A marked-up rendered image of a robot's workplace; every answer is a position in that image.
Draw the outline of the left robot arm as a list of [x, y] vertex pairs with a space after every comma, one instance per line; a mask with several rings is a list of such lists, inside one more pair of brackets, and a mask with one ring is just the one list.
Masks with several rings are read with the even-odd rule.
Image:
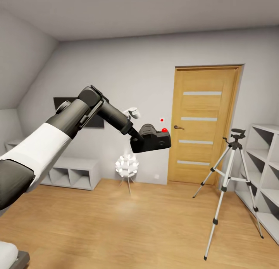
[[94, 85], [85, 87], [74, 102], [64, 102], [54, 116], [0, 157], [0, 217], [22, 194], [37, 188], [98, 110], [97, 115], [123, 135], [145, 141], [130, 121], [131, 116], [141, 117], [137, 108], [122, 113]]

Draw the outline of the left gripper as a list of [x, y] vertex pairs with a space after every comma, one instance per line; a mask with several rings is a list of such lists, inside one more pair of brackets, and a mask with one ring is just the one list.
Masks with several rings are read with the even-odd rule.
[[120, 112], [117, 108], [115, 108], [113, 113], [106, 121], [116, 129], [118, 129], [123, 135], [126, 135], [128, 133], [129, 135], [142, 142], [145, 141], [145, 139], [132, 127], [133, 123], [127, 118], [125, 114]]

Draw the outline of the digital camera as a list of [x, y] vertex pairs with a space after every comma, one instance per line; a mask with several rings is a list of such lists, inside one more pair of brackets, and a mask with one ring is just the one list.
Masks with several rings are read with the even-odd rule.
[[146, 151], [160, 150], [171, 147], [171, 136], [166, 128], [157, 131], [150, 123], [142, 126], [138, 132], [145, 141], [142, 142], [135, 137], [130, 138], [130, 144], [133, 153], [141, 153]]

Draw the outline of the camera tripod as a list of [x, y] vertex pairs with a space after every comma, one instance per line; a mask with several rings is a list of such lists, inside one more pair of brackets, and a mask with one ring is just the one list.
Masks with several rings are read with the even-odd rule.
[[[204, 256], [205, 260], [207, 260], [207, 254], [208, 254], [208, 250], [209, 250], [209, 246], [210, 246], [210, 242], [211, 242], [211, 239], [212, 239], [212, 235], [213, 235], [213, 232], [214, 232], [215, 225], [217, 225], [218, 222], [219, 222], [217, 220], [217, 217], [218, 217], [218, 214], [219, 214], [219, 209], [220, 209], [221, 201], [222, 201], [224, 192], [227, 191], [226, 187], [227, 187], [227, 185], [228, 185], [230, 180], [243, 181], [243, 182], [246, 182], [247, 185], [249, 186], [249, 191], [250, 191], [250, 194], [251, 194], [253, 208], [254, 208], [256, 219], [257, 219], [258, 226], [259, 226], [260, 236], [261, 236], [261, 238], [264, 238], [262, 236], [262, 232], [261, 232], [261, 228], [260, 228], [260, 223], [259, 223], [259, 219], [258, 219], [258, 215], [257, 215], [258, 208], [256, 207], [255, 201], [254, 201], [254, 198], [253, 198], [253, 193], [252, 193], [252, 189], [251, 189], [251, 181], [250, 181], [250, 177], [249, 177], [249, 174], [248, 174], [248, 171], [247, 171], [246, 162], [245, 162], [245, 158], [244, 158], [244, 154], [243, 154], [243, 146], [238, 142], [239, 139], [242, 139], [242, 138], [245, 137], [244, 133], [246, 132], [246, 130], [233, 128], [231, 131], [232, 132], [241, 133], [241, 134], [240, 135], [236, 135], [236, 134], [233, 135], [233, 134], [231, 134], [231, 137], [235, 138], [235, 141], [231, 142], [231, 143], [227, 142], [227, 138], [226, 137], [223, 138], [223, 139], [226, 140], [226, 143], [229, 144], [227, 149], [224, 151], [224, 153], [220, 157], [219, 161], [215, 164], [215, 166], [213, 168], [211, 168], [211, 170], [210, 170], [211, 172], [209, 173], [209, 175], [207, 176], [205, 181], [200, 183], [201, 187], [199, 188], [199, 190], [202, 188], [203, 185], [205, 185], [205, 182], [207, 181], [207, 179], [211, 176], [212, 172], [214, 172], [214, 171], [219, 172], [222, 176], [225, 177], [224, 183], [223, 183], [222, 189], [221, 189], [222, 192], [221, 192], [220, 200], [219, 200], [219, 203], [218, 203], [216, 215], [215, 215], [215, 217], [213, 219], [213, 227], [212, 227], [211, 235], [210, 235], [210, 238], [209, 238], [209, 241], [208, 241], [207, 250], [206, 250], [206, 253], [205, 253], [205, 256]], [[231, 149], [231, 147], [232, 147], [232, 152], [231, 152], [228, 168], [227, 168], [226, 174], [224, 174], [220, 170], [217, 170], [216, 167], [219, 165], [219, 163], [222, 161], [222, 159], [225, 157], [225, 155]], [[232, 167], [233, 167], [234, 158], [235, 158], [235, 154], [236, 154], [237, 148], [240, 149], [240, 154], [241, 154], [241, 158], [242, 158], [242, 162], [243, 162], [243, 167], [244, 167], [244, 170], [245, 170], [246, 179], [240, 179], [240, 178], [231, 177], [231, 171], [232, 171]], [[196, 194], [199, 192], [199, 190], [196, 192]], [[195, 198], [196, 194], [193, 196], [193, 198]]]

